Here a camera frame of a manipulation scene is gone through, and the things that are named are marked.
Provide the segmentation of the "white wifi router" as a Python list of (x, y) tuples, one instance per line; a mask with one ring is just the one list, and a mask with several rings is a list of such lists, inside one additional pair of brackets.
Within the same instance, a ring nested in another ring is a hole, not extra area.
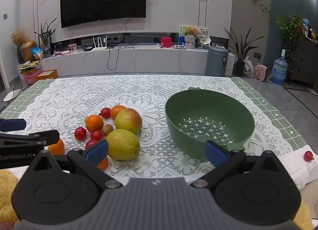
[(107, 38), (102, 38), (100, 36), (93, 38), (93, 52), (100, 51), (100, 50), (106, 50), (107, 49)]

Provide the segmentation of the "brown kiwi fruit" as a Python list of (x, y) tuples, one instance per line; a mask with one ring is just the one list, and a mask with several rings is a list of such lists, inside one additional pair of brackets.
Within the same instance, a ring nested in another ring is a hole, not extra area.
[(111, 133), (114, 130), (113, 126), (110, 124), (106, 124), (103, 126), (102, 128), (102, 132), (104, 135), (109, 135), (109, 133)]

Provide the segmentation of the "green colander bowl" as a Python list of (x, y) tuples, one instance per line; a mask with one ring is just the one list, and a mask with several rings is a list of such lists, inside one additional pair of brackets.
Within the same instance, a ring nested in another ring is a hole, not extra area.
[(193, 159), (204, 161), (204, 145), (211, 140), (226, 150), (243, 150), (255, 122), (236, 99), (216, 91), (188, 88), (171, 96), (165, 105), (170, 136)]

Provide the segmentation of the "white marble tv console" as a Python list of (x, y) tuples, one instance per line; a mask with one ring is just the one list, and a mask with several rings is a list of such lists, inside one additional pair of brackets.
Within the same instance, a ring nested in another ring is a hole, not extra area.
[(106, 50), (76, 51), (45, 58), (43, 71), (57, 70), (59, 77), (104, 74), (204, 75), (208, 49), (160, 48), (156, 45), (123, 45)]

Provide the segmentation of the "pink small heater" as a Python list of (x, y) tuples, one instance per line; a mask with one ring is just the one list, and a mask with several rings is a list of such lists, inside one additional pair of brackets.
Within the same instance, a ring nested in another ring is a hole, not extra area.
[(267, 79), (268, 68), (265, 65), (258, 63), (254, 67), (254, 77), (262, 82)]

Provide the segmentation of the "green grid table mat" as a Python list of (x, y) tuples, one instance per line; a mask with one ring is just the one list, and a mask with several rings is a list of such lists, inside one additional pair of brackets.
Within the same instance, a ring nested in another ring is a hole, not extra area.
[(241, 78), (181, 75), (113, 75), (41, 80), (27, 88), (1, 111), (5, 119), (24, 118), (27, 132), (55, 128), (67, 146), (75, 144), (73, 131), (87, 115), (117, 104), (136, 109), (143, 117), (142, 144), (168, 141), (164, 104), (173, 94), (199, 87), (227, 94), (244, 104), (254, 117), (255, 133), (249, 152), (271, 149), (278, 154), (306, 145), (287, 119)]

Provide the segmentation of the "red green apple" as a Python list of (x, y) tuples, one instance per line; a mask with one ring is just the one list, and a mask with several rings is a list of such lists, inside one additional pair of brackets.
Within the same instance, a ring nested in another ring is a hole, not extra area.
[(135, 109), (127, 108), (116, 116), (115, 127), (117, 130), (124, 129), (137, 135), (142, 128), (142, 118)]

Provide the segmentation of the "red box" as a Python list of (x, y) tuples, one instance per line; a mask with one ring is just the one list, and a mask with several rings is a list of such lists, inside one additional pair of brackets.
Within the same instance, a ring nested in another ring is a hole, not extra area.
[(171, 37), (161, 37), (160, 38), (160, 47), (161, 48), (171, 48), (172, 39)]

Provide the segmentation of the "green yellow apple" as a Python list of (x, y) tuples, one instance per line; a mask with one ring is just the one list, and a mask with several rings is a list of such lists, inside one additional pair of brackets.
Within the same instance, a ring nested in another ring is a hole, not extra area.
[(139, 155), (140, 142), (131, 131), (119, 129), (107, 135), (108, 156), (115, 160), (133, 160)]

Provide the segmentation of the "white lace tablecloth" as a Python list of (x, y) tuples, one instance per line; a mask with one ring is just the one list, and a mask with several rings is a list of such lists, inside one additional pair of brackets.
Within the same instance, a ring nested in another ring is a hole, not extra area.
[(132, 161), (109, 160), (106, 173), (113, 177), (198, 178), (212, 169), (184, 155), (173, 143), (165, 116), (167, 99), (189, 87), (227, 94), (244, 104), (254, 117), (255, 130), (245, 143), (247, 153), (271, 150), (276, 155), (292, 152), (295, 134), (279, 111), (245, 81), (182, 75), (88, 76), (40, 81), (26, 89), (2, 113), (5, 119), (23, 118), (25, 133), (57, 130), (65, 149), (84, 148), (74, 131), (85, 118), (104, 107), (123, 105), (138, 111), (143, 120), (139, 135), (141, 150)]

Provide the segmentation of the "orange mandarin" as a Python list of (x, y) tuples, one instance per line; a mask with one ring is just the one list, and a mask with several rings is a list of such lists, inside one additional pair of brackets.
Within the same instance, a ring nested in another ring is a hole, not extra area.
[(53, 155), (64, 155), (65, 146), (62, 139), (59, 139), (56, 144), (52, 144), (48, 146), (48, 151)]
[(114, 107), (111, 108), (111, 111), (110, 111), (110, 116), (113, 120), (115, 120), (115, 118), (117, 117), (117, 115), (122, 111), (126, 109), (125, 106), (123, 105), (116, 105)]
[(97, 168), (100, 170), (105, 170), (108, 166), (108, 157), (106, 156), (98, 165)]
[(85, 118), (85, 125), (90, 133), (101, 131), (104, 126), (104, 120), (99, 115), (89, 115)]

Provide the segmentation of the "red tomato on paper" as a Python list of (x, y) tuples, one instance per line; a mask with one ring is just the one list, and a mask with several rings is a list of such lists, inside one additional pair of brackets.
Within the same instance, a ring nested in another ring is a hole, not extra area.
[(303, 158), (306, 162), (311, 162), (314, 160), (314, 155), (311, 151), (308, 150), (304, 153)]

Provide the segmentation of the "grey pedal trash bin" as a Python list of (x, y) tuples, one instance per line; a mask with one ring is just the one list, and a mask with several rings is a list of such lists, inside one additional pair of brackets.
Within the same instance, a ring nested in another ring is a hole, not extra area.
[(228, 49), (210, 46), (207, 54), (205, 76), (224, 77), (228, 55)]

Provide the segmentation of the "blue water jug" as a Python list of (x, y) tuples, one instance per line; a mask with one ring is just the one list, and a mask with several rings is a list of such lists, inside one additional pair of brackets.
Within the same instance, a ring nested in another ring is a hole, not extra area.
[(283, 85), (286, 78), (288, 63), (286, 62), (285, 55), (286, 50), (283, 49), (281, 51), (281, 56), (274, 61), (272, 73), (270, 75), (271, 81), (278, 85)]

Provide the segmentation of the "white plastic bag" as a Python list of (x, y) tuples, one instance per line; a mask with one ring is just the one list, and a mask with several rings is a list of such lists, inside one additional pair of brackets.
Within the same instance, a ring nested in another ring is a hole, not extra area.
[(251, 60), (249, 60), (249, 56), (244, 59), (244, 76), (254, 78), (254, 66)]

